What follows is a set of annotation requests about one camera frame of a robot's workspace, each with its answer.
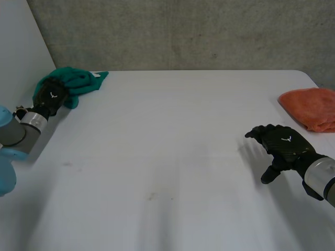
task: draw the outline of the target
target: gray concrete wall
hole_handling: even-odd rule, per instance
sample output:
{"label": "gray concrete wall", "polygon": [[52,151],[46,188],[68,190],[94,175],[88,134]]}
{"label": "gray concrete wall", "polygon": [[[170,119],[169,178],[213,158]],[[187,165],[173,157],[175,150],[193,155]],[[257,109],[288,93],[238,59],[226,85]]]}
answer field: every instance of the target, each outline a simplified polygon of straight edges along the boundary
{"label": "gray concrete wall", "polygon": [[332,0],[28,0],[56,66],[306,72],[335,88]]}

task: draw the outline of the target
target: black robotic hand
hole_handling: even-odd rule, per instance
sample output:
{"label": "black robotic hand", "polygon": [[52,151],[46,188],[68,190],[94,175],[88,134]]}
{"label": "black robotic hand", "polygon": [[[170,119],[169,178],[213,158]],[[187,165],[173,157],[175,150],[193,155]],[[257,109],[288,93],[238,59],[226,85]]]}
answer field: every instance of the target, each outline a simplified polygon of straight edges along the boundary
{"label": "black robotic hand", "polygon": [[303,187],[308,195],[323,200],[304,181],[307,168],[316,160],[326,157],[317,154],[313,146],[297,131],[281,125],[258,126],[245,135],[246,138],[254,138],[262,144],[268,154],[273,155],[270,165],[261,177],[263,184],[272,182],[281,171],[295,170],[303,179]]}

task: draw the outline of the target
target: white table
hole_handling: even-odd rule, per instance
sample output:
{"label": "white table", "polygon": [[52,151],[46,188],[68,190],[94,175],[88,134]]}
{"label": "white table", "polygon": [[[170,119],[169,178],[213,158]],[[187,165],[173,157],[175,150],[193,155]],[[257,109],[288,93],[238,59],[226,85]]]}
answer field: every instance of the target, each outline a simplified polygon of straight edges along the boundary
{"label": "white table", "polygon": [[334,250],[335,209],[293,171],[261,184],[271,157],[243,137],[283,124],[335,157],[332,134],[276,101],[307,87],[298,71],[111,72],[59,112],[34,164],[16,163],[1,250]]}

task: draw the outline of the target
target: green towel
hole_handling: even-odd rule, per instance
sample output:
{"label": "green towel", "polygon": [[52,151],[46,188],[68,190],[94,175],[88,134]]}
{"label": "green towel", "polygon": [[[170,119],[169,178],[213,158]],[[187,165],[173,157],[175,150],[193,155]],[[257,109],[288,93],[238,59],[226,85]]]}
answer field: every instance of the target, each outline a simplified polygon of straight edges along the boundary
{"label": "green towel", "polygon": [[64,82],[65,87],[69,89],[70,96],[64,102],[64,105],[70,109],[74,109],[79,103],[78,96],[90,93],[94,90],[99,90],[103,80],[108,75],[108,72],[99,72],[97,74],[99,74],[100,77],[93,76],[91,72],[71,67],[59,68],[38,82],[33,99],[41,88],[44,80],[48,77],[55,77]]}

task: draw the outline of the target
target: robotic hand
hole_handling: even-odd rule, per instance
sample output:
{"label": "robotic hand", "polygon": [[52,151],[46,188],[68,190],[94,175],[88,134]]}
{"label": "robotic hand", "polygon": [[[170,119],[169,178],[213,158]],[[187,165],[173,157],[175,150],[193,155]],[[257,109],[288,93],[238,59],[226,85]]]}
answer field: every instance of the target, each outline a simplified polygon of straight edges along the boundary
{"label": "robotic hand", "polygon": [[32,108],[20,107],[12,114],[0,106],[0,196],[11,192],[16,184],[11,162],[24,161],[28,157],[49,117],[56,115],[68,96],[63,82],[48,77],[36,94]]}
{"label": "robotic hand", "polygon": [[312,145],[290,127],[260,125],[245,137],[254,138],[273,155],[272,165],[261,177],[263,184],[272,182],[281,171],[295,170],[303,179],[308,195],[317,200],[326,199],[335,207],[335,160],[316,153]]}

